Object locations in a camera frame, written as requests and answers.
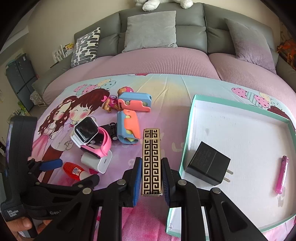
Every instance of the blue and orange toy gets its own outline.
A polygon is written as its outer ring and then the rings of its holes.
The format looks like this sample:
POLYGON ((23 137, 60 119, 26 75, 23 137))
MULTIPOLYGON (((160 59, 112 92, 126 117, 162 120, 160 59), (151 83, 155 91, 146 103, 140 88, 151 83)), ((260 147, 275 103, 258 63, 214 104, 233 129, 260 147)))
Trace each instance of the blue and orange toy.
POLYGON ((146 93, 123 92, 118 97, 120 110, 146 111, 151 110, 152 97, 146 93))
POLYGON ((140 141, 140 126, 135 111, 117 112, 117 137, 123 144, 135 145, 140 141))

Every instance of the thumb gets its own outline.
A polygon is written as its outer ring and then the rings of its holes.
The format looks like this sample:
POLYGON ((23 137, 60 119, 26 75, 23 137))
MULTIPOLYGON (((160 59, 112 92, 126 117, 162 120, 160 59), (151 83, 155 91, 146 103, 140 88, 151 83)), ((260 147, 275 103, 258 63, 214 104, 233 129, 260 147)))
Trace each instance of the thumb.
POLYGON ((30 219, 25 217, 9 221, 6 224, 12 232, 20 232, 20 231, 29 230, 32 228, 32 223, 30 219))

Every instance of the black toy car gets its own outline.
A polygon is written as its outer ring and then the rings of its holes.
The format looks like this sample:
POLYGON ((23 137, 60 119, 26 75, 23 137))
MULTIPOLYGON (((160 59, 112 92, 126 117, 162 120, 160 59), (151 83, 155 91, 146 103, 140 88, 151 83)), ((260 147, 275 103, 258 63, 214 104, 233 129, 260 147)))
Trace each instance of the black toy car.
MULTIPOLYGON (((105 129, 109 136, 111 137, 111 140, 116 141, 118 140, 117 137, 117 123, 111 122, 109 125, 103 125, 100 126, 101 128, 105 129)), ((102 144, 104 140, 104 135, 101 133, 98 133, 91 141, 90 144, 99 145, 102 144)))

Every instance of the sofa armrest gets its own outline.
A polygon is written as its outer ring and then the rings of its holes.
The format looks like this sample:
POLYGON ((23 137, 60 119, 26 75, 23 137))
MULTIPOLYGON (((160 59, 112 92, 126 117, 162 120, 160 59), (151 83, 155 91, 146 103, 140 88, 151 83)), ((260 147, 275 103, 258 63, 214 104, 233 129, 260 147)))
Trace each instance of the sofa armrest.
POLYGON ((67 56, 48 71, 46 71, 32 84, 32 87, 38 92, 40 96, 43 95, 45 89, 51 82, 71 68, 71 59, 72 55, 67 56))
POLYGON ((296 70, 294 70, 281 56, 276 65, 276 73, 296 92, 296 70))

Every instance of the plug prong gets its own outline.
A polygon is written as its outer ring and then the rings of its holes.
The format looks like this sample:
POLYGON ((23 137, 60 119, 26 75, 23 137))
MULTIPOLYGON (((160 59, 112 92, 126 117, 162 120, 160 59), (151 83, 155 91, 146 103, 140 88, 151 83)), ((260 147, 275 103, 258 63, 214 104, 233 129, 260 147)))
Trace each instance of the plug prong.
POLYGON ((230 170, 226 170, 226 172, 228 172, 229 174, 231 174, 231 175, 233 175, 233 172, 232 171, 230 171, 230 170))
POLYGON ((230 182, 230 180, 228 178, 223 178, 224 181, 227 181, 228 183, 230 182))

